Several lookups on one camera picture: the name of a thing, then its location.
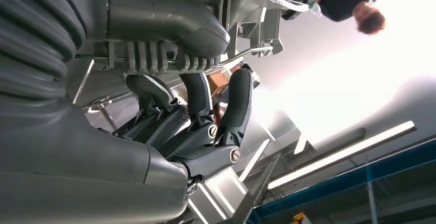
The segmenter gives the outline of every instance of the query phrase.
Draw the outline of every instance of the robotic hand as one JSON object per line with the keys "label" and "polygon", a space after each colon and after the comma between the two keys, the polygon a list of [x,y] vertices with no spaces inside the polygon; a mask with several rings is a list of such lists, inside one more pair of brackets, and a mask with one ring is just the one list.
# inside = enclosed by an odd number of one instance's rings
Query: robotic hand
{"label": "robotic hand", "polygon": [[[130,75],[126,82],[139,96],[140,114],[114,132],[156,148],[188,172],[187,193],[239,161],[240,146],[251,113],[253,81],[248,69],[236,71],[229,83],[229,106],[222,124],[213,124],[209,85],[204,73],[181,74],[188,109],[159,79]],[[188,117],[191,125],[177,135]]]}

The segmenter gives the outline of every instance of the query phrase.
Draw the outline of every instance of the blue beam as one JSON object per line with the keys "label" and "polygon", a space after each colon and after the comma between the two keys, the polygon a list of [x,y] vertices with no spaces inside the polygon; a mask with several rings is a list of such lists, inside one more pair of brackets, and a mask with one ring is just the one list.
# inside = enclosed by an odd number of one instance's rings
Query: blue beam
{"label": "blue beam", "polygon": [[349,190],[369,181],[382,179],[434,161],[436,161],[436,141],[431,141],[324,181],[308,189],[266,203],[254,209],[249,220],[251,223],[256,224],[259,222],[259,219],[277,215],[288,209]]}

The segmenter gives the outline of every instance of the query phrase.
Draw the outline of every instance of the black shirt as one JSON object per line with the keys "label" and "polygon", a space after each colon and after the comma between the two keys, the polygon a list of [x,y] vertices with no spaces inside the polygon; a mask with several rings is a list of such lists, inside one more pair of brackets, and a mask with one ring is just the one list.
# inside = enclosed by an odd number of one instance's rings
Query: black shirt
{"label": "black shirt", "polygon": [[351,17],[353,9],[361,2],[369,0],[321,0],[319,6],[324,16],[333,21],[343,21]]}

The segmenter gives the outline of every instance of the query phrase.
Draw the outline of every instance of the ceiling light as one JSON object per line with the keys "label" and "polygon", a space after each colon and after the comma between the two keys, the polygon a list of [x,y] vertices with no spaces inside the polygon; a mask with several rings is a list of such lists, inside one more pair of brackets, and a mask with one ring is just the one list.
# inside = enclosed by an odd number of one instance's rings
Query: ceiling light
{"label": "ceiling light", "polygon": [[385,132],[382,132],[378,135],[375,135],[374,137],[371,137],[367,140],[364,140],[360,143],[357,143],[355,145],[352,145],[348,148],[345,148],[339,152],[336,152],[330,156],[327,156],[319,161],[316,161],[308,166],[303,167],[302,169],[299,169],[293,173],[290,173],[286,176],[283,176],[277,180],[274,180],[268,185],[268,189],[276,188],[280,185],[283,185],[285,183],[288,183],[292,180],[295,180],[297,178],[300,178],[304,175],[307,175],[313,171],[319,170],[327,165],[333,164],[336,161],[339,161],[343,158],[346,158],[348,156],[351,156],[352,154],[355,154],[356,152],[362,151],[366,148],[369,148],[379,142],[382,142],[392,136],[398,135],[402,132],[405,132],[407,130],[410,130],[414,128],[414,124],[412,121],[408,121],[406,123],[403,123],[401,125],[398,125],[394,128],[391,128]]}
{"label": "ceiling light", "polygon": [[238,189],[241,191],[242,194],[247,194],[247,191],[244,189],[244,187],[242,186],[241,182],[239,182],[238,179],[236,179],[235,176],[231,176],[230,179],[233,181],[233,183],[236,185],[236,187],[238,187]]}
{"label": "ceiling light", "polygon": [[198,188],[200,188],[200,190],[205,194],[206,198],[210,201],[210,203],[213,205],[213,207],[216,209],[216,211],[221,215],[223,220],[227,219],[224,212],[220,209],[218,204],[216,204],[216,202],[213,200],[213,198],[210,196],[210,194],[207,192],[207,190],[204,188],[204,186],[202,184],[198,184]]}
{"label": "ceiling light", "polygon": [[204,222],[204,224],[209,224],[204,218],[203,214],[200,212],[200,210],[197,209],[197,206],[195,206],[195,204],[190,199],[188,199],[188,204],[192,208],[192,210],[198,215],[198,217]]}
{"label": "ceiling light", "polygon": [[234,208],[232,207],[232,205],[229,203],[229,201],[227,200],[227,198],[224,196],[224,194],[220,191],[220,189],[218,188],[217,185],[214,186],[213,188],[216,192],[216,194],[218,195],[218,197],[221,199],[221,201],[223,201],[224,205],[230,210],[231,213],[234,213]]}
{"label": "ceiling light", "polygon": [[301,134],[300,139],[298,139],[297,146],[295,147],[294,155],[303,152],[304,147],[306,146],[306,141],[307,141],[307,137]]}
{"label": "ceiling light", "polygon": [[239,181],[240,182],[243,182],[245,180],[245,178],[247,178],[247,176],[250,173],[251,169],[253,169],[253,166],[259,160],[259,158],[262,155],[263,151],[268,146],[268,143],[269,143],[269,139],[263,141],[263,143],[260,145],[260,147],[256,151],[255,155],[252,157],[252,159],[248,163],[247,167],[245,168],[245,170],[242,172],[241,176],[239,177]]}

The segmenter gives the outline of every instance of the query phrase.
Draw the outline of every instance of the person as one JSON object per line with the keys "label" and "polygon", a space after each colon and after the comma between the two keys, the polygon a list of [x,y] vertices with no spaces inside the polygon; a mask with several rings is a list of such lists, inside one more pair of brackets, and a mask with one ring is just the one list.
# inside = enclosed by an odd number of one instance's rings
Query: person
{"label": "person", "polygon": [[385,17],[369,4],[369,0],[315,0],[324,16],[340,22],[354,17],[358,30],[364,34],[376,34],[385,28]]}

